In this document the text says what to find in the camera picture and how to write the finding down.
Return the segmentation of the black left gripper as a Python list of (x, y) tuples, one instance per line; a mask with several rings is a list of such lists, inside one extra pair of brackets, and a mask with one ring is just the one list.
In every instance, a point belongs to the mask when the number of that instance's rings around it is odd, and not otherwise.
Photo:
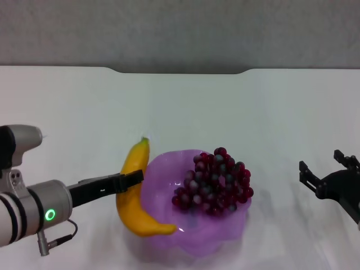
[(105, 196), (126, 192), (129, 188), (142, 183), (143, 171), (128, 174), (113, 174), (89, 178), (69, 186), (72, 206), (76, 208)]

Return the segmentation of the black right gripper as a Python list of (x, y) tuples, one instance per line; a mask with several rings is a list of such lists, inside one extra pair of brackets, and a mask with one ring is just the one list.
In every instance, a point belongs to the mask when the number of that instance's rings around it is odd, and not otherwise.
[(359, 170), (356, 156), (345, 156), (340, 150), (334, 151), (334, 159), (348, 170), (340, 170), (323, 179), (316, 177), (304, 161), (299, 162), (299, 181), (323, 199), (334, 200), (359, 224)]

